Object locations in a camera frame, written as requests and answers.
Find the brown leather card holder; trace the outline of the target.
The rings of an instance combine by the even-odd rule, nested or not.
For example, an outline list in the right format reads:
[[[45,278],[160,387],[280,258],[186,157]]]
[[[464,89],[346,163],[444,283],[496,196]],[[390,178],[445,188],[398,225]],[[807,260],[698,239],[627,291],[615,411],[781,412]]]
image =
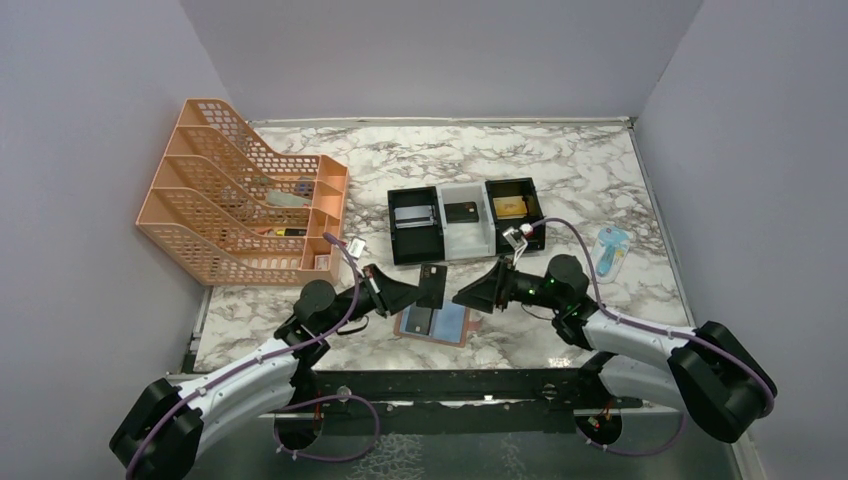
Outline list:
[[[393,331],[395,336],[458,348],[465,346],[471,325],[471,311],[467,307],[455,304],[451,301],[445,301],[442,309],[434,310],[429,336],[405,333],[403,331],[408,309],[410,307],[396,315]]]

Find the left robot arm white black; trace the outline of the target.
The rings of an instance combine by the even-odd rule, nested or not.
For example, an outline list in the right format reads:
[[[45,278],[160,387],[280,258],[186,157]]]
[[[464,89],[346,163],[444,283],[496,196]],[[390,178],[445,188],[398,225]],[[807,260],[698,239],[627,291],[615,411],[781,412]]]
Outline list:
[[[376,265],[337,292],[324,280],[306,284],[292,315],[250,354],[211,373],[174,384],[149,384],[109,441],[129,479],[182,479],[209,447],[245,422],[277,409],[319,402],[314,365],[327,339],[370,313],[397,314],[422,295]]]

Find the black magnetic stripe card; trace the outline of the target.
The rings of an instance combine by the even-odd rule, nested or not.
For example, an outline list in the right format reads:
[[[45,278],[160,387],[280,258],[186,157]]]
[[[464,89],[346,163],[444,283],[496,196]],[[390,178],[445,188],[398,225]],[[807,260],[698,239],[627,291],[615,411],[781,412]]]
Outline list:
[[[443,308],[448,267],[439,264],[422,264],[419,275],[419,293],[416,306],[440,310]]]

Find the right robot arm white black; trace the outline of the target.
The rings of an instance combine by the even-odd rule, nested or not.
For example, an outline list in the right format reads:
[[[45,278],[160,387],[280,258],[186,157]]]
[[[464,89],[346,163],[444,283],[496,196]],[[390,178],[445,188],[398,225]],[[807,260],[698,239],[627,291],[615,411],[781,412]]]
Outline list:
[[[680,410],[716,440],[733,443],[771,413],[774,381],[727,327],[668,327],[612,311],[587,293],[580,261],[560,254],[542,276],[518,271],[501,257],[461,288],[453,302],[492,313],[512,303],[547,308],[566,344],[596,352],[586,365],[591,388]]]

